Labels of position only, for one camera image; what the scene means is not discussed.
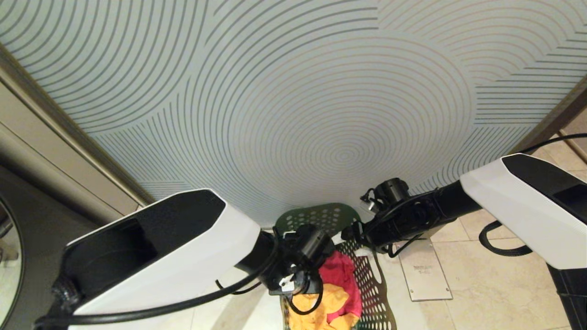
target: line pattern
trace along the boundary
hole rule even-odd
[[[0,1],[0,42],[147,191],[262,225],[500,157],[587,74],[586,24],[582,0]]]

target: round mirror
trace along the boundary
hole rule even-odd
[[[21,238],[6,208],[0,203],[0,328],[16,300],[21,274]]]

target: yellow cloth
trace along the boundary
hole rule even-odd
[[[293,304],[301,311],[307,311],[314,306],[318,294],[295,295]],[[349,294],[341,287],[332,284],[325,284],[322,294],[322,302],[318,308],[308,315],[298,315],[289,308],[289,327],[291,330],[349,330],[359,318],[348,313],[332,320],[330,324],[326,321],[327,314],[334,313],[341,309]]]

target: green laundry basket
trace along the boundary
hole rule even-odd
[[[350,206],[341,203],[324,204],[308,208],[299,208],[283,213],[275,226],[280,233],[296,230],[302,224],[313,224],[330,236],[341,232],[354,221],[359,221],[358,213]],[[361,292],[363,314],[353,329],[355,330],[396,330],[396,320],[387,301],[387,286],[383,271],[375,256],[381,283],[373,276],[367,257],[357,257],[354,251],[360,245],[356,241],[347,241],[336,249],[350,257],[355,264],[355,280]],[[289,309],[285,298],[281,298],[281,311],[284,316],[284,330],[289,329]]]

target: metal floor plate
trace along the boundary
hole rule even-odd
[[[414,241],[399,258],[412,301],[453,299],[429,238]]]

